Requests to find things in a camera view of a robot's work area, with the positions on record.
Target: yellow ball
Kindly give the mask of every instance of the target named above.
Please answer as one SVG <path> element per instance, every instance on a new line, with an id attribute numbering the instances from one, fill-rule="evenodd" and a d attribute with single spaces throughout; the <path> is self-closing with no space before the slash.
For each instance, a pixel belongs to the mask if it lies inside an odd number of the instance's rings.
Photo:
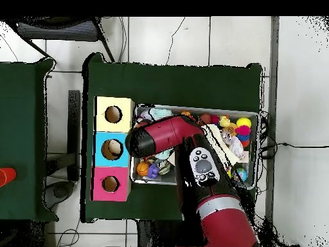
<path id="1" fill-rule="evenodd" d="M 239 118 L 238 121 L 236 122 L 236 126 L 240 127 L 246 125 L 249 128 L 251 127 L 251 121 L 248 118 Z"/>

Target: wooden cube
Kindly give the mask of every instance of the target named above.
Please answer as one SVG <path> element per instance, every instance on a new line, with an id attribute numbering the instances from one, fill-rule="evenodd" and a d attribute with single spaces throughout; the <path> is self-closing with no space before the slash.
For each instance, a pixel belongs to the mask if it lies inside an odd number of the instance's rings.
<path id="1" fill-rule="evenodd" d="M 97 96 L 95 106 L 96 131 L 127 133 L 132 127 L 134 102 L 130 98 Z"/>

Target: shape sorter box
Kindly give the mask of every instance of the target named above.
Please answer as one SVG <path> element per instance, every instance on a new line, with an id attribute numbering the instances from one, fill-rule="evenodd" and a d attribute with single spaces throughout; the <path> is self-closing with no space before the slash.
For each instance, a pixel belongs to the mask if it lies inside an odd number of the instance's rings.
<path id="1" fill-rule="evenodd" d="M 97 96 L 96 100 L 96 131 L 127 133 L 132 126 L 134 102 L 130 98 L 113 98 Z M 111 123 L 106 117 L 107 110 L 116 107 L 120 112 L 119 120 Z"/>
<path id="2" fill-rule="evenodd" d="M 96 132 L 95 167 L 128 167 L 130 156 L 125 146 L 126 133 Z M 121 144 L 121 156 L 116 160 L 108 160 L 102 154 L 102 145 L 107 140 L 116 140 Z"/>
<path id="3" fill-rule="evenodd" d="M 108 192 L 103 187 L 107 177 L 115 177 L 119 187 L 114 192 Z M 131 188 L 129 168 L 127 167 L 95 167 L 93 201 L 118 201 L 127 200 Z"/>
<path id="4" fill-rule="evenodd" d="M 130 192 L 130 156 L 125 147 L 125 138 L 132 126 L 134 103 L 129 98 L 95 97 L 96 134 L 93 151 L 93 178 L 91 181 L 92 201 L 126 201 Z M 116 108 L 119 118 L 109 118 L 109 108 Z M 112 154 L 111 145 L 119 145 L 120 153 Z M 109 190 L 105 182 L 118 185 Z"/>

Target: white tile floor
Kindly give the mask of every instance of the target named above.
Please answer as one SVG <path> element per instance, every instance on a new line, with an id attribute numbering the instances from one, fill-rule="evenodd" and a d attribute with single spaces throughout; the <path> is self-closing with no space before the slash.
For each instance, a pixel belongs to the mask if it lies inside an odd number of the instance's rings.
<path id="1" fill-rule="evenodd" d="M 124 17 L 127 43 L 122 62 L 140 62 L 147 64 L 166 64 L 172 43 L 172 35 L 183 17 Z M 118 17 L 102 19 L 102 28 L 107 42 L 116 60 L 118 60 L 122 39 L 121 23 Z M 43 57 L 39 52 L 22 41 L 7 25 L 0 23 L 0 61 L 36 62 Z M 46 50 L 57 62 L 50 73 L 46 87 L 48 93 L 48 152 L 65 152 L 67 136 L 67 92 L 78 89 L 82 92 L 82 64 L 92 52 L 102 52 L 109 60 L 101 42 L 75 41 L 34 41 Z M 186 17 L 173 37 L 169 65 L 207 66 L 223 64 L 228 66 L 246 66 L 259 62 L 265 76 L 269 75 L 271 43 L 270 17 Z M 269 90 L 269 79 L 265 78 L 265 97 Z M 54 176 L 66 176 L 65 170 Z M 48 183 L 58 181 L 49 178 Z M 259 182 L 265 189 L 265 175 Z M 73 195 L 59 204 L 55 211 L 59 222 L 48 226 L 48 246 L 56 247 L 61 233 L 75 229 L 80 209 L 80 183 Z M 265 214 L 265 194 L 258 196 L 256 213 Z M 133 220 L 102 220 L 95 223 L 78 225 L 79 240 L 72 247 L 135 247 L 137 230 Z M 60 245 L 71 243 L 74 232 L 62 236 Z"/>

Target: dark green tablecloth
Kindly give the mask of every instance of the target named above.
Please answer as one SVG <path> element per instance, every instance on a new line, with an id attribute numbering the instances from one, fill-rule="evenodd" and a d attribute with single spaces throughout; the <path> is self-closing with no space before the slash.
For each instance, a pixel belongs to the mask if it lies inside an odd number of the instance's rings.
<path id="1" fill-rule="evenodd" d="M 181 219 L 176 187 L 170 185 L 133 184 L 126 202 L 90 201 L 95 96 L 126 97 L 136 104 L 259 113 L 261 72 L 259 64 L 248 68 L 108 64 L 99 53 L 90 55 L 83 71 L 82 154 L 87 156 L 82 159 L 82 175 L 86 175 L 82 213 L 85 210 L 86 219 Z"/>
<path id="2" fill-rule="evenodd" d="M 0 219 L 57 220 L 42 203 L 44 84 L 53 63 L 0 63 L 0 167 L 17 173 L 15 181 L 0 188 Z"/>

